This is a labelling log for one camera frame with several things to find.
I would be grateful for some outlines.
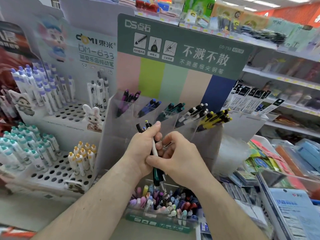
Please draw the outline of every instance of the hand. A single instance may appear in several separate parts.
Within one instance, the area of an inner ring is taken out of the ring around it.
[[[203,184],[206,176],[211,176],[198,149],[190,143],[182,134],[173,131],[162,140],[162,145],[173,142],[163,153],[163,158],[148,156],[147,164],[166,172],[176,183],[193,190],[199,184]]]
[[[153,137],[156,141],[162,139],[162,134],[159,132],[161,129],[160,121],[157,121],[153,126],[144,131],[143,133],[136,133],[124,153],[123,158],[138,166],[139,177],[142,178],[152,171],[152,167],[146,164],[146,157],[150,155],[152,150]],[[162,149],[161,141],[156,143],[155,147],[159,150]]]

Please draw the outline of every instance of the clear acrylic pen holder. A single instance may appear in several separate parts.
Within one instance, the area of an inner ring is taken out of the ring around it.
[[[97,175],[100,170],[110,169],[122,157],[131,138],[138,132],[136,125],[140,124],[141,127],[145,127],[146,120],[152,125],[157,120],[161,121],[160,132],[162,133],[162,137],[172,131],[178,131],[186,139],[196,144],[197,147],[199,146],[199,151],[205,150],[206,152],[202,153],[204,157],[215,157],[216,153],[204,149],[202,144],[197,143],[198,138],[202,137],[201,135],[206,137],[201,138],[201,140],[204,141],[212,142],[211,137],[213,137],[212,132],[196,132],[200,119],[193,120],[194,118],[187,116],[185,121],[190,120],[189,123],[184,124],[178,121],[179,118],[188,111],[189,108],[186,106],[182,112],[172,113],[165,111],[170,101],[162,101],[157,108],[149,108],[146,107],[146,104],[152,99],[150,97],[140,95],[134,103],[128,103],[121,100],[122,96],[123,91],[119,91],[109,99],[96,159],[95,175]]]
[[[142,179],[137,187],[144,188],[145,185],[153,184],[152,180]],[[178,186],[164,184],[167,192],[174,192]],[[155,226],[159,228],[174,230],[178,232],[183,232],[189,234],[198,224],[197,220],[193,220],[192,218],[187,218],[186,220],[178,219],[175,217],[170,217],[167,214],[157,213],[156,210],[150,209],[145,211],[142,208],[134,208],[132,206],[127,206],[126,210],[123,213],[123,217],[131,222],[142,223],[145,225]]]

